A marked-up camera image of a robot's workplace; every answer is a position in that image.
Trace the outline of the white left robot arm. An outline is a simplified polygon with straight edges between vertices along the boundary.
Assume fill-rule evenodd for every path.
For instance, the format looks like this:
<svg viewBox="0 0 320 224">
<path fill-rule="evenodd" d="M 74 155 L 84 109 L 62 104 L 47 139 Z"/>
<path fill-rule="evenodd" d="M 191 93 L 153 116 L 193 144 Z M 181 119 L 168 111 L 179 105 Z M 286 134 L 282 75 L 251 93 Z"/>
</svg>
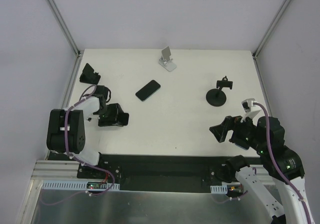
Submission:
<svg viewBox="0 0 320 224">
<path fill-rule="evenodd" d="M 125 127 L 129 114 L 119 103 L 109 103 L 111 90 L 104 85 L 92 84 L 79 100 L 64 109 L 50 111 L 46 146 L 50 151 L 65 154 L 82 165 L 89 165 L 88 172 L 99 179 L 106 167 L 99 162 L 101 154 L 94 148 L 99 144 L 104 127 Z"/>
</svg>

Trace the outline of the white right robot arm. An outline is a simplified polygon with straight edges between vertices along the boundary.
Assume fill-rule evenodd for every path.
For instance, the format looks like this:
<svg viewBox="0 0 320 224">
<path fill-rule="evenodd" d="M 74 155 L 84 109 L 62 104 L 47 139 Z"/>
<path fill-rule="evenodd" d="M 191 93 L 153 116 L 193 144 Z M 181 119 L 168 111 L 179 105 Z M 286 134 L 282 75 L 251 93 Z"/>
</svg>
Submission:
<svg viewBox="0 0 320 224">
<path fill-rule="evenodd" d="M 269 224 L 312 224 L 305 188 L 305 171 L 299 155 L 285 145 L 285 129 L 275 117 L 260 117 L 257 124 L 247 117 L 226 116 L 223 122 L 209 131 L 219 143 L 232 132 L 230 143 L 252 148 L 274 181 L 281 201 L 278 202 L 257 178 L 254 167 L 242 155 L 229 158 L 216 171 L 216 177 L 226 183 L 238 181 L 258 205 Z"/>
</svg>

